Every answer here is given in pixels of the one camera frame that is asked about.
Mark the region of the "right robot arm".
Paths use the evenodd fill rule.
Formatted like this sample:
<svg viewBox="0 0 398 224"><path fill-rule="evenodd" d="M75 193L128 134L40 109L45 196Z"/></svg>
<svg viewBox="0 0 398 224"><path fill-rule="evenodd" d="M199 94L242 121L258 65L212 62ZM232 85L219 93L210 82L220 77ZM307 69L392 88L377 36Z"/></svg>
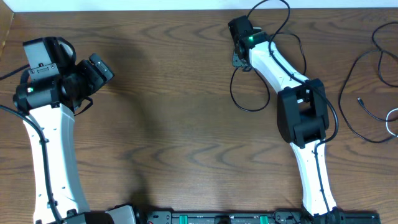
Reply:
<svg viewBox="0 0 398 224"><path fill-rule="evenodd" d="M233 66L255 70L277 93L277 127L296 156L303 206L313 218L326 219L336 207L325 161L328 105L321 80L301 74L277 50L272 36L248 16L228 22L234 44Z"/></svg>

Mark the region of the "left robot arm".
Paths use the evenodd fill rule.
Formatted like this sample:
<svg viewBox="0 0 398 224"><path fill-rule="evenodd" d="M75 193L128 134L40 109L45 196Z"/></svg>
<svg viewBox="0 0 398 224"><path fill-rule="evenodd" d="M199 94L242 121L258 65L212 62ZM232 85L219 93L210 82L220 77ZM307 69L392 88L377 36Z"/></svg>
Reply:
<svg viewBox="0 0 398 224"><path fill-rule="evenodd" d="M35 175L34 223L136 223L133 207L93 212L85 198L74 148L75 117L83 101L107 84L113 71L98 54L76 62L61 37L24 42L29 61L13 102L24 122Z"/></svg>

